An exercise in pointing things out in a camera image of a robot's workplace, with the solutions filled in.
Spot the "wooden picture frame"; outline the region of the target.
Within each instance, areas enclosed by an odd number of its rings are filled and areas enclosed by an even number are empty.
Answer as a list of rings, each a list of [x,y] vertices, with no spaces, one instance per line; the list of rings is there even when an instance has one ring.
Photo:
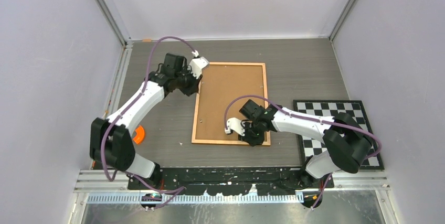
[[[245,119],[239,110],[249,99],[266,108],[267,96],[265,63],[211,62],[196,96],[192,143],[247,146],[236,133],[227,135],[225,124],[230,118]]]

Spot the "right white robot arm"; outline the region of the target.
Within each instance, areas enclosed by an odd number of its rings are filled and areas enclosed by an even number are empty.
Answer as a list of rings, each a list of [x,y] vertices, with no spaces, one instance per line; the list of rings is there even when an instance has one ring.
[[[316,116],[292,111],[281,105],[264,108],[249,99],[239,110],[242,132],[239,140],[251,146],[263,142],[265,132],[288,132],[317,140],[326,150],[309,158],[299,172],[305,187],[314,187],[320,179],[342,170],[356,174],[367,159],[372,141],[362,127],[347,113]]]

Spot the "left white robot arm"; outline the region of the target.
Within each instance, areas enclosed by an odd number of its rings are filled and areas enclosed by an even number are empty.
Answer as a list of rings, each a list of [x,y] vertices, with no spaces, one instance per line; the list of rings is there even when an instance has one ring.
[[[161,182],[160,165],[136,153],[132,134],[149,111],[169,93],[176,89],[187,96],[197,93],[203,70],[208,66],[209,61],[201,56],[187,61],[184,56],[167,53],[164,62],[149,73],[121,108],[105,119],[94,119],[90,157],[104,166],[134,174],[146,188],[156,189]]]

